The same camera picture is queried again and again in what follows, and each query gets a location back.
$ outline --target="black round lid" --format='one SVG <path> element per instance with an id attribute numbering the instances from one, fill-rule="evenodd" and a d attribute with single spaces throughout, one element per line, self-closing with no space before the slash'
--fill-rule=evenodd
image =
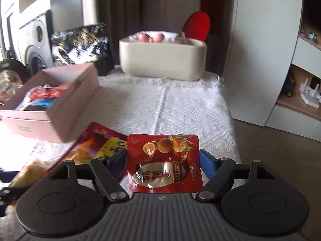
<path id="1" fill-rule="evenodd" d="M 0 72 L 3 70 L 13 70 L 20 76 L 23 83 L 27 82 L 31 77 L 31 74 L 25 65 L 13 58 L 4 59 L 0 62 Z"/>
<path id="2" fill-rule="evenodd" d="M 62 237 L 93 226 L 103 209 L 100 194 L 78 184 L 74 163 L 63 162 L 20 197 L 16 214 L 27 232 Z"/>
<path id="3" fill-rule="evenodd" d="M 309 204 L 294 187 L 266 169 L 260 163 L 252 163 L 248 183 L 224 196 L 223 214 L 230 223 L 249 234 L 289 234 L 304 224 Z M 262 171 L 269 176 L 260 178 Z"/>

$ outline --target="white router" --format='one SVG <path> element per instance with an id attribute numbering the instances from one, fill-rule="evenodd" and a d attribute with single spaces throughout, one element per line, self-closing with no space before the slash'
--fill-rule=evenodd
<path id="1" fill-rule="evenodd" d="M 315 99 L 315 96 L 317 95 L 317 92 L 318 92 L 318 89 L 319 89 L 319 84 L 316 85 L 316 88 L 314 89 L 314 91 L 313 91 L 311 96 L 304 94 L 304 91 L 305 91 L 305 88 L 307 86 L 308 80 L 309 79 L 306 78 L 305 83 L 303 84 L 303 86 L 301 85 L 301 87 L 300 87 L 301 98 L 305 102 L 305 104 L 310 105 L 310 106 L 312 106 L 314 108 L 319 108 L 320 105 Z"/>

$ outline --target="white storage box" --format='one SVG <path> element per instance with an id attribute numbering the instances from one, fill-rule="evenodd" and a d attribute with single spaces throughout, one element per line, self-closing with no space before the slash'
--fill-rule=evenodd
<path id="1" fill-rule="evenodd" d="M 198 80 L 205 71 L 207 46 L 195 39 L 187 38 L 186 43 L 145 43 L 121 39 L 121 68 L 133 76 Z"/>

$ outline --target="beige carpet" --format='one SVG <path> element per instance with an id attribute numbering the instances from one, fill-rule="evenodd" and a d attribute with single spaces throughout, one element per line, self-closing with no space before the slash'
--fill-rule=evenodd
<path id="1" fill-rule="evenodd" d="M 299 190 L 310 204 L 302 234 L 321 240 L 321 142 L 238 120 L 234 126 L 242 162 L 261 159 Z"/>

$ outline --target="white cabinet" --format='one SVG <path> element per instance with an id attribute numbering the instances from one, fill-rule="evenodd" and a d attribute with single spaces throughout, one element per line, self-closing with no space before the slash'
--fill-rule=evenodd
<path id="1" fill-rule="evenodd" d="M 321 77 L 321 50 L 300 37 L 295 47 L 292 63 Z"/>
<path id="2" fill-rule="evenodd" d="M 321 122 L 318 121 L 315 127 L 310 131 L 308 138 L 321 141 Z"/>
<path id="3" fill-rule="evenodd" d="M 317 123 L 318 120 L 315 118 L 275 105 L 265 126 L 311 138 L 311 132 Z"/>
<path id="4" fill-rule="evenodd" d="M 293 57 L 302 0 L 237 0 L 225 83 L 232 117 L 263 126 Z"/>

